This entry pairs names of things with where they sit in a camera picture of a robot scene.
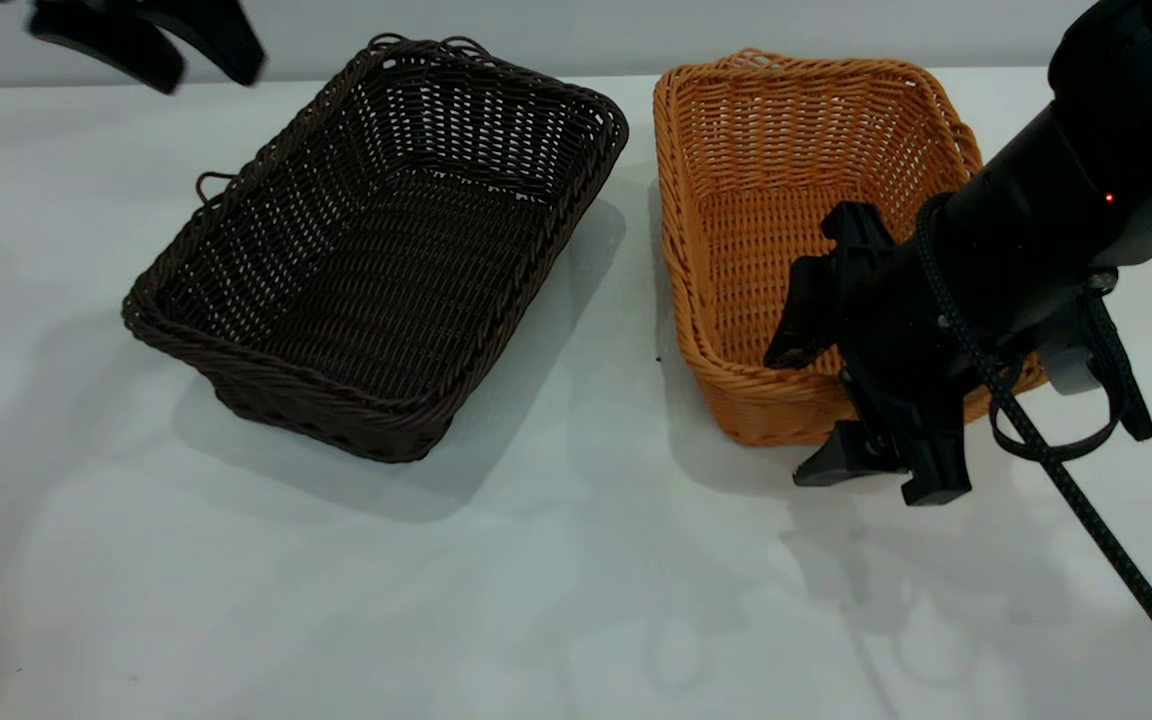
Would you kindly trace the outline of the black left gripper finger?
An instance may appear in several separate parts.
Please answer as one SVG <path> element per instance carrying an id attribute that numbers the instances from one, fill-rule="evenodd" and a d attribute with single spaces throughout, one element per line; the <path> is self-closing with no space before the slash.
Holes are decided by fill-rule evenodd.
<path id="1" fill-rule="evenodd" d="M 187 41 L 238 85 L 260 81 L 265 50 L 238 1 L 141 1 L 136 15 Z"/>
<path id="2" fill-rule="evenodd" d="M 177 47 L 147 20 L 109 14 L 83 1 L 35 1 L 26 32 L 109 65 L 160 94 L 174 94 L 185 69 Z"/>

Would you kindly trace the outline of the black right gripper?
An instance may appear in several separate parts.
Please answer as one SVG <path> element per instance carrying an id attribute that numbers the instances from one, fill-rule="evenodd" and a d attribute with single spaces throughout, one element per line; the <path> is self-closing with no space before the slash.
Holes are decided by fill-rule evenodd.
<path id="1" fill-rule="evenodd" d="M 838 344 L 858 420 L 836 420 L 827 441 L 795 469 L 795 486 L 908 473 L 905 505 L 964 497 L 972 488 L 965 400 L 979 377 L 938 325 L 920 263 L 893 256 L 896 242 L 870 202 L 840 202 L 820 232 L 833 247 L 791 262 L 764 366 L 804 369 Z"/>

